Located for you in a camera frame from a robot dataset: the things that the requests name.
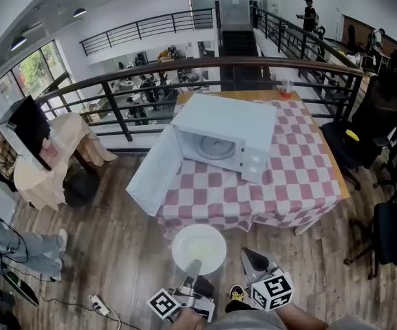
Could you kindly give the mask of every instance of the white microwave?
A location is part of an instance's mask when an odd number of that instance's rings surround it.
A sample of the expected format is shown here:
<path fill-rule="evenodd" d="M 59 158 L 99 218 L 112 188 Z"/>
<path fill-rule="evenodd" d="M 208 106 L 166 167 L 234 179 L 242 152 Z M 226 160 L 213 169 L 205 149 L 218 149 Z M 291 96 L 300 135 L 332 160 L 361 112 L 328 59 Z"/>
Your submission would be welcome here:
<path fill-rule="evenodd" d="M 275 116 L 271 104 L 194 94 L 160 134 L 127 192 L 148 215 L 155 216 L 184 158 L 261 182 Z"/>

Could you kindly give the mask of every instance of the jeans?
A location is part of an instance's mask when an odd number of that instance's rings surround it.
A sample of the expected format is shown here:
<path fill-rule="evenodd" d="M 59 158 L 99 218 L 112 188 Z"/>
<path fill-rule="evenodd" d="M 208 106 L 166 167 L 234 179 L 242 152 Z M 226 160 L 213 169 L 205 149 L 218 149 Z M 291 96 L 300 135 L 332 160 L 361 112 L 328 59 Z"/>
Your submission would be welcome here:
<path fill-rule="evenodd" d="M 250 311 L 250 310 L 256 310 L 255 308 L 252 308 L 250 305 L 247 305 L 244 302 L 240 302 L 238 300 L 232 300 L 227 306 L 226 306 L 226 313 L 230 313 L 231 311 Z"/>

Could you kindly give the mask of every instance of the power strip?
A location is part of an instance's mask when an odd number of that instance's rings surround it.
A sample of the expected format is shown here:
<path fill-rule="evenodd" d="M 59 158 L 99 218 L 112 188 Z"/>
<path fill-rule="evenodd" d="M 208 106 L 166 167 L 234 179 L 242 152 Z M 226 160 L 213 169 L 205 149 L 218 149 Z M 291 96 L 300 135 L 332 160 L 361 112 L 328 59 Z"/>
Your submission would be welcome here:
<path fill-rule="evenodd" d="M 109 313 L 111 313 L 107 305 L 100 299 L 99 296 L 89 296 L 88 299 L 91 303 L 93 303 L 93 309 L 99 310 L 100 314 L 103 316 L 107 316 Z"/>

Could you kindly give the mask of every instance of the computer monitor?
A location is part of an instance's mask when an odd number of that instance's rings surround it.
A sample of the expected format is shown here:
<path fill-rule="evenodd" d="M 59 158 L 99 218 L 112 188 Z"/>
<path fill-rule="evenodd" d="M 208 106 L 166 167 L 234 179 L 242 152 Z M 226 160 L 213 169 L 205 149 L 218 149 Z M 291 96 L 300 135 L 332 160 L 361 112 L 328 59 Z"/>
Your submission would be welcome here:
<path fill-rule="evenodd" d="M 38 168 L 51 170 L 40 156 L 42 143 L 50 135 L 45 114 L 31 96 L 15 102 L 0 119 L 0 132 L 12 148 Z"/>

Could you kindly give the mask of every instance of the wooden floor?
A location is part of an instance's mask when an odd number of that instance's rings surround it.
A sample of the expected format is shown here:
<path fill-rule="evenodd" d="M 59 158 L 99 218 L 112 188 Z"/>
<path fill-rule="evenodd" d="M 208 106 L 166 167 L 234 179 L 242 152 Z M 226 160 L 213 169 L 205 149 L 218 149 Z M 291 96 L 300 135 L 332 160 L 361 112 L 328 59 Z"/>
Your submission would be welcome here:
<path fill-rule="evenodd" d="M 178 285 L 182 273 L 172 261 L 156 220 L 143 213 L 125 192 L 141 159 L 121 157 L 103 166 L 100 189 L 90 205 L 79 210 L 63 206 L 60 212 L 47 208 L 38 212 L 21 202 L 14 225 L 18 230 L 42 234 L 57 233 L 62 227 L 69 232 L 63 280 L 43 283 L 44 297 L 90 307 L 88 296 L 98 294 L 123 321 L 150 330 L 161 328 L 162 323 L 146 301 L 161 287 Z M 380 329 L 397 329 L 397 267 L 382 266 L 380 276 L 368 281 L 369 257 L 349 267 L 343 264 L 351 249 L 362 248 L 362 236 L 350 231 L 347 220 L 358 218 L 368 223 L 375 204 L 390 197 L 382 188 L 372 188 L 374 172 L 361 169 L 358 177 L 362 190 L 357 192 L 349 186 L 351 198 L 301 236 L 295 236 L 291 229 L 259 224 L 249 233 L 223 231 L 227 258 L 210 276 L 217 290 L 218 315 L 224 315 L 228 288 L 233 283 L 244 283 L 239 251 L 247 245 L 277 255 L 281 266 L 292 275 L 294 302 L 318 318 L 331 323 L 355 314 Z M 17 267 L 25 271 L 22 265 Z M 39 292 L 37 280 L 23 275 L 21 278 Z M 26 330 L 117 328 L 116 322 L 92 311 L 56 302 L 41 300 L 40 307 L 35 308 L 17 298 L 14 312 Z"/>

